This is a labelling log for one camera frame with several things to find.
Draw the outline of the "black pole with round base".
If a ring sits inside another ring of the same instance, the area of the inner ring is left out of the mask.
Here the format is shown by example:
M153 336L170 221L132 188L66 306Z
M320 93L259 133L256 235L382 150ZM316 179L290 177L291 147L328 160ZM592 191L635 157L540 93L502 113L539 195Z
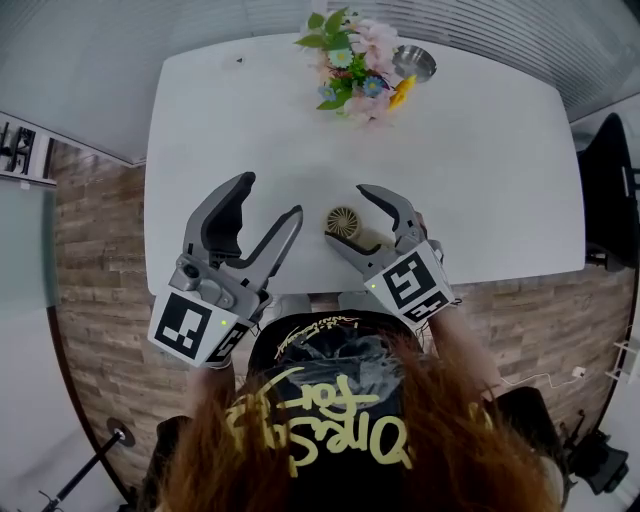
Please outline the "black pole with round base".
M54 497L50 497L43 491L40 494L44 496L48 503L41 512L64 512L60 504L75 490L80 482L90 473L90 471L99 463L106 460L106 454L117 444L124 447L133 447L136 444L135 437L128 427L116 418L107 420L107 430L110 432L110 438L99 447L96 453L85 463L81 469L56 493Z

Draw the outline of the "round metal ashtray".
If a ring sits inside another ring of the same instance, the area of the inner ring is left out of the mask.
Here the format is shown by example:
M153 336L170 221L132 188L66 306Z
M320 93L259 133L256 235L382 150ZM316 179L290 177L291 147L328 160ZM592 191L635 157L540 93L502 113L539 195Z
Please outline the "round metal ashtray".
M432 55L416 45L401 45L392 59L395 72L403 79L415 75L418 83L430 80L437 71Z

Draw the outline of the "artificial flower bouquet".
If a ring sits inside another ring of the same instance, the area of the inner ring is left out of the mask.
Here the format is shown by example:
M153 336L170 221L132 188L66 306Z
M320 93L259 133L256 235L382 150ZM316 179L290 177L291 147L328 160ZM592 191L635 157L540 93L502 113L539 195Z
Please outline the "artificial flower bouquet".
M396 70L397 30L350 7L330 11L325 0L314 0L295 45L316 56L317 109L361 125L388 123L418 83L415 73Z

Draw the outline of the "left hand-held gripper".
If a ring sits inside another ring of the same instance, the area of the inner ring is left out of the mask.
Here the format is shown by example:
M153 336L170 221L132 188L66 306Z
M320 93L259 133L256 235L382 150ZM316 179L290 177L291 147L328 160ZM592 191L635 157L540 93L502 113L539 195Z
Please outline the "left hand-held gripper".
M241 173L211 192L187 221L183 252L155 298L148 340L197 368L224 369L244 335L272 302L265 289L303 224L296 205L272 225L247 259L238 234L242 205L256 180ZM226 272L216 270L226 262Z

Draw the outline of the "black printed t-shirt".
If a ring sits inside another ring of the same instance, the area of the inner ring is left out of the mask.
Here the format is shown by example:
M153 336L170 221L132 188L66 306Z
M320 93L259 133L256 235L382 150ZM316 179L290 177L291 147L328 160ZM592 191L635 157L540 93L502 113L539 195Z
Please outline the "black printed t-shirt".
M565 479L537 389L488 400L398 318L343 310L271 322L242 386L161 422L136 512L562 512Z

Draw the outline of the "black office chair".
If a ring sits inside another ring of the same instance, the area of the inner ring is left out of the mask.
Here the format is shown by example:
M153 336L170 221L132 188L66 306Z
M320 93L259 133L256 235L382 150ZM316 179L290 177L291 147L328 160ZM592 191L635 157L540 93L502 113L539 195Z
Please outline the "black office chair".
M578 153L585 261L610 272L640 264L640 169L632 167L620 116L609 114Z

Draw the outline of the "beige handheld fan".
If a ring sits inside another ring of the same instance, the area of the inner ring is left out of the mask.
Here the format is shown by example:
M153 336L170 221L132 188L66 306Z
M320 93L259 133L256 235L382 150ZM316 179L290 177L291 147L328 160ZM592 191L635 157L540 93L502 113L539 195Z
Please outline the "beige handheld fan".
M392 247L394 240L376 230L366 227L355 210L346 206L331 209L324 221L324 228L331 234L339 235L364 249L376 245Z

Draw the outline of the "grey trousers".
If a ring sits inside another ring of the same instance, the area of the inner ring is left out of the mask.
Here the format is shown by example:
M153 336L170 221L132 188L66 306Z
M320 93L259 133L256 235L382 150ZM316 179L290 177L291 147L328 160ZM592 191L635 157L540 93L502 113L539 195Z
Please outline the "grey trousers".
M380 301L368 291L342 292L336 295L332 302L331 311L358 310L377 313L386 313L387 310ZM309 294L281 295L273 306L273 318L284 318L296 314L312 312L312 297Z

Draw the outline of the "person's right forearm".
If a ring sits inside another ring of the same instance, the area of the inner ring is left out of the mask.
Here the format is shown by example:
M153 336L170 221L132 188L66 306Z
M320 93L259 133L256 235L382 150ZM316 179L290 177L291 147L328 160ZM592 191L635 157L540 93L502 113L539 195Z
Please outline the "person's right forearm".
M458 308L448 306L428 320L436 350L463 370L484 398L505 392L496 361Z

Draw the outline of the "person's left forearm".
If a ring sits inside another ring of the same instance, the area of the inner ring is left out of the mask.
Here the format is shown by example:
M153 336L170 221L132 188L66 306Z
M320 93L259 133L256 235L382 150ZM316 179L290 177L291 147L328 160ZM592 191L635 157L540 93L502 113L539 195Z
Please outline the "person's left forearm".
M235 392L233 364L225 368L196 368L189 373L189 399L191 406L198 405L210 396L227 397Z

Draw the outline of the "white standing desk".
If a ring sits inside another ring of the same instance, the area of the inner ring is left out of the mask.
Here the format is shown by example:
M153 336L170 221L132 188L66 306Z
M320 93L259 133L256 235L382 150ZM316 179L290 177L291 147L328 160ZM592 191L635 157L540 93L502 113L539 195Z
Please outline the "white standing desk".
M144 241L150 292L163 288L187 220L219 185L256 175L238 241L251 252L275 220L304 223L269 288L275 294L359 290L362 279L324 239L349 206L384 235L391 219L359 192L406 197L444 248L453 284L579 270L584 214L561 97L498 62L428 44L436 72L381 124L319 109L311 55L291 34L236 40L167 59L149 135Z

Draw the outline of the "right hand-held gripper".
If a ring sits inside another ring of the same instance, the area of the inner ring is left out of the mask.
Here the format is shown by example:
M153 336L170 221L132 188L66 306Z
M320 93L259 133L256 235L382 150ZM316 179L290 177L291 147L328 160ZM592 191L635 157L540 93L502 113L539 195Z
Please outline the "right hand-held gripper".
M416 246L396 259L394 247L377 244L364 249L330 232L325 233L327 244L368 279L365 287L382 306L405 322L417 324L452 306L455 297L442 265L442 246L433 239L419 243L419 219L410 201L377 185L356 188L392 218L396 245Z

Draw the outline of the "black metal railing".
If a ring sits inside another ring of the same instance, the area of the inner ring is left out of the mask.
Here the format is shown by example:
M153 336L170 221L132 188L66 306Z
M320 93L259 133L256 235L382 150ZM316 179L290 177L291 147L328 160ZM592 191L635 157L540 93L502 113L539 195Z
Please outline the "black metal railing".
M27 175L35 140L35 132L13 126L0 125L0 171Z

